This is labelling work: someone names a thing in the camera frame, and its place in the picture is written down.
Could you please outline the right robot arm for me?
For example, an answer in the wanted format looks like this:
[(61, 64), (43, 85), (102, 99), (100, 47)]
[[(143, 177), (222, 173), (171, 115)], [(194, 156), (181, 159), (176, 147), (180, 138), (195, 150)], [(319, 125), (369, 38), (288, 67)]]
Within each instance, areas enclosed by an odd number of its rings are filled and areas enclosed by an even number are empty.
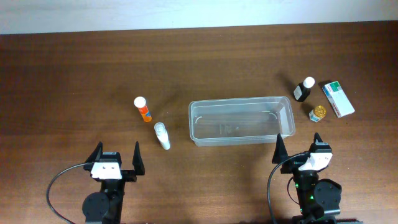
[(271, 171), (267, 182), (267, 203), (272, 221), (276, 219), (271, 205), (271, 180), (277, 169), (281, 174), (291, 174), (300, 207), (300, 215), (292, 218), (292, 223), (336, 223), (340, 214), (342, 187), (330, 179), (320, 179), (318, 173), (325, 170), (332, 158), (330, 145), (323, 142), (318, 133), (314, 134), (309, 150), (289, 156), (283, 138), (276, 138), (276, 147)]

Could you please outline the small jar gold lid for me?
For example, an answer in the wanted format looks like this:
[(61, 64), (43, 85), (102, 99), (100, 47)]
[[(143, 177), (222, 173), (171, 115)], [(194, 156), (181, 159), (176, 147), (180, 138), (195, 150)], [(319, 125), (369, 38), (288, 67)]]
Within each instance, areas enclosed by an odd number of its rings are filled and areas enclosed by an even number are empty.
[(314, 107), (314, 109), (312, 109), (311, 112), (309, 113), (310, 120), (314, 122), (319, 122), (325, 116), (326, 116), (326, 109), (322, 105)]

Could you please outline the orange tablet tube white cap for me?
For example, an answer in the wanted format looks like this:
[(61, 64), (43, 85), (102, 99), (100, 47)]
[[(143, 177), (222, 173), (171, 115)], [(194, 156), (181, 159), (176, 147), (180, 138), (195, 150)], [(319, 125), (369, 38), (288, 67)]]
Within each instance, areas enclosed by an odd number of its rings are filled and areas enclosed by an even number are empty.
[(145, 122), (152, 121), (152, 116), (147, 107), (146, 99), (143, 96), (138, 96), (134, 99), (134, 106), (139, 110)]

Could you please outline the white calamine lotion bottle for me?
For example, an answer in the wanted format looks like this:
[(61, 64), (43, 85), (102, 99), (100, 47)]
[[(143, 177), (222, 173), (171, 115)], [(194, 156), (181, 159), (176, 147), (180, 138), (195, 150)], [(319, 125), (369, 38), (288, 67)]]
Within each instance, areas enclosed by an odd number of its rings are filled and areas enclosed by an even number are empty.
[(169, 150), (171, 148), (171, 143), (169, 139), (168, 132), (165, 128), (164, 123), (158, 122), (154, 125), (155, 134), (161, 144), (161, 146), (165, 150)]

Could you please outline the dark bottle white cap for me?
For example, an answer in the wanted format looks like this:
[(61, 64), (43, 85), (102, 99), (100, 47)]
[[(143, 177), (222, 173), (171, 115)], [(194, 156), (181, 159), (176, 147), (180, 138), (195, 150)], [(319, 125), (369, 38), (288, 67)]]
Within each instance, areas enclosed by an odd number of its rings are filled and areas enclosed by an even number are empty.
[(295, 100), (298, 102), (305, 101), (314, 84), (315, 79), (313, 77), (307, 77), (303, 82), (299, 83), (293, 92)]

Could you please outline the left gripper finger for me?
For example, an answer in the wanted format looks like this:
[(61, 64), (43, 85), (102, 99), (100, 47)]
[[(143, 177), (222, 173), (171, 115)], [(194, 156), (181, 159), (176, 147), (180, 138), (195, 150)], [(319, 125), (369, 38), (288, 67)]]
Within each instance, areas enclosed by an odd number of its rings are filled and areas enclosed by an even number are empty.
[(137, 141), (134, 147), (134, 155), (132, 158), (132, 165), (136, 175), (145, 175), (145, 167), (141, 157), (139, 142)]
[(92, 163), (98, 161), (102, 153), (103, 153), (103, 143), (100, 141), (96, 146), (95, 150), (89, 155), (85, 163)]

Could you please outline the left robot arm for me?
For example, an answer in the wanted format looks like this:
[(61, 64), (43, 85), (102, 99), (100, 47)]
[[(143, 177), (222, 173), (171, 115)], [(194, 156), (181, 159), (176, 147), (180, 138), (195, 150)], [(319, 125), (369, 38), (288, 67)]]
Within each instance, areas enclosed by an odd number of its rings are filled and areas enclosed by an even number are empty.
[(99, 142), (95, 150), (85, 161), (84, 170), (101, 184), (98, 192), (89, 194), (83, 202), (82, 212), (86, 223), (113, 224), (121, 222), (125, 184), (136, 182), (137, 177), (145, 174), (139, 143), (134, 147), (133, 168), (122, 170), (119, 152), (104, 152)]

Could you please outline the white green medicine box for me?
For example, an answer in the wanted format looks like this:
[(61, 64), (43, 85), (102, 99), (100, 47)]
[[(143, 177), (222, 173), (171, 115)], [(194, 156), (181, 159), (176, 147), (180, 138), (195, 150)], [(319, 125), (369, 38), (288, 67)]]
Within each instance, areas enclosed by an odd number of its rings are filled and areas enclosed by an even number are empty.
[(338, 118), (342, 118), (355, 112), (353, 105), (349, 101), (338, 81), (323, 85), (322, 90)]

